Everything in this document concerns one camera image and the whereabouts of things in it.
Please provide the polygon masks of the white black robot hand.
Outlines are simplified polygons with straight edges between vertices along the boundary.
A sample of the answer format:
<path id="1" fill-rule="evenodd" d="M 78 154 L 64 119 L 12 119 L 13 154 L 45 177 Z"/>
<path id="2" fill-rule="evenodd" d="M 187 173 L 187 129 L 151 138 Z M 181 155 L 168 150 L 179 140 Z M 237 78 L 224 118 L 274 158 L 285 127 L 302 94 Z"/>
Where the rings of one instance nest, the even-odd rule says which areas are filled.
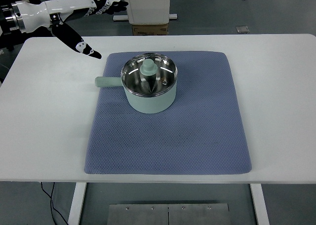
<path id="1" fill-rule="evenodd" d="M 66 22 L 91 15 L 126 11 L 123 0 L 48 0 L 40 4 L 17 1 L 10 5 L 19 30 L 32 33 L 39 27 L 50 28 L 51 33 L 75 52 L 101 59 L 102 55 L 90 47 Z"/>

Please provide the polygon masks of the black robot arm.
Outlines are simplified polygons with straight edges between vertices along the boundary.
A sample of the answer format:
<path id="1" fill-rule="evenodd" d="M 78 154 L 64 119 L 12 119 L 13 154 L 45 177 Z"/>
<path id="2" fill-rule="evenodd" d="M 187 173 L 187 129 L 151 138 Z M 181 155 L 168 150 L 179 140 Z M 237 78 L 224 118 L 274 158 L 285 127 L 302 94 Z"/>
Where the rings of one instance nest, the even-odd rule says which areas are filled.
<path id="1" fill-rule="evenodd" d="M 0 47 L 9 51 L 20 43 L 21 32 L 14 11 L 10 5 L 0 6 Z"/>

